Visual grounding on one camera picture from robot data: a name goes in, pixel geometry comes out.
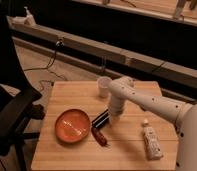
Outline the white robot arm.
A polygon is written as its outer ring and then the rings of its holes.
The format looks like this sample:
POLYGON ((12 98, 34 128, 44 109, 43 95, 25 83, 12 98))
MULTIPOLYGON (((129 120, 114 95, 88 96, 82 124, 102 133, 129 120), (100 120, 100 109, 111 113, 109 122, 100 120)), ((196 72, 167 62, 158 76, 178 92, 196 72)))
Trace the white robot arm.
POLYGON ((112 122, 123 113, 125 101, 129 100, 172 123, 178 134, 175 170, 197 171, 197 104, 137 89, 130 77, 112 80, 108 89, 111 93, 108 113, 112 122))

